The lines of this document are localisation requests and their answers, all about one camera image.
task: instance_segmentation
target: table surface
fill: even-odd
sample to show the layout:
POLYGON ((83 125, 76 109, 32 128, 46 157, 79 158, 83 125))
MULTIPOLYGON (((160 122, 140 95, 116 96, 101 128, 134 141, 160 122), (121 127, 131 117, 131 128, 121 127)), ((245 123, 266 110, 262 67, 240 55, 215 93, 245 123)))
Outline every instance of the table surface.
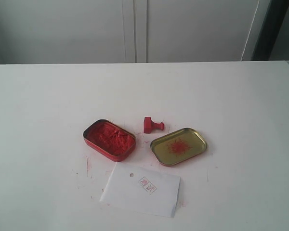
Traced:
POLYGON ((289 65, 0 65, 0 231, 96 228, 289 230, 289 65), (136 135, 125 163, 181 177, 174 218, 99 202, 115 163, 82 133, 101 118, 136 135), (150 142, 185 127, 208 150, 161 166, 150 142))

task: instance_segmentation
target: white cabinet door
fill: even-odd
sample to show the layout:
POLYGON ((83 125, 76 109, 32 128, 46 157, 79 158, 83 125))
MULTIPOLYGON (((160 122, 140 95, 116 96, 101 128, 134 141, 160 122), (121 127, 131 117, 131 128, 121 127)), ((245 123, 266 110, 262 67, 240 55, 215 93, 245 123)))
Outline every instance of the white cabinet door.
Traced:
POLYGON ((135 1, 137 62, 149 63, 248 60, 269 4, 269 0, 135 1), (144 31, 146 41, 138 37, 144 31), (145 44, 140 52, 139 44, 145 44))
POLYGON ((132 63, 133 30, 133 0, 0 0, 0 63, 132 63))

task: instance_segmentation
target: red ink paste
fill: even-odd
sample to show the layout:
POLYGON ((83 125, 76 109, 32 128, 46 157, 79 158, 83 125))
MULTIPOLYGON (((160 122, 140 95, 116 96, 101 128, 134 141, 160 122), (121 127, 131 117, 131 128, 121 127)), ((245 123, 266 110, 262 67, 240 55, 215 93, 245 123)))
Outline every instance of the red ink paste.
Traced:
POLYGON ((174 142, 169 143, 168 149, 170 153, 184 154, 187 150, 191 149, 191 147, 189 147, 186 142, 182 141, 179 138, 176 139, 174 142))
POLYGON ((89 134, 88 139, 112 155, 122 155, 135 143, 134 138, 117 127, 101 123, 89 134))

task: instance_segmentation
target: gold tin lid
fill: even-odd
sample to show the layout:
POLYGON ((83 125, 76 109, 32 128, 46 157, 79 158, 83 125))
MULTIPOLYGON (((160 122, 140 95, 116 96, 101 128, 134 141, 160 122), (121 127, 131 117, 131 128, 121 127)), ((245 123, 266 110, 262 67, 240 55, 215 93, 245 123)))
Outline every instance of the gold tin lid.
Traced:
POLYGON ((197 131, 183 128, 153 140, 150 148, 161 164, 172 166, 203 153, 207 146, 197 131))

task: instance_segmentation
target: white paper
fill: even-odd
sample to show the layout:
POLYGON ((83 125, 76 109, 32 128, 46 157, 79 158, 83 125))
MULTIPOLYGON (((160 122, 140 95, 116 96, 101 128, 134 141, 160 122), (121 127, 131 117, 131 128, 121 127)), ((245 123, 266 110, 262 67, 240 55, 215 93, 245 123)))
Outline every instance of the white paper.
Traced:
POLYGON ((163 217, 173 217, 180 177, 117 162, 101 202, 163 217))

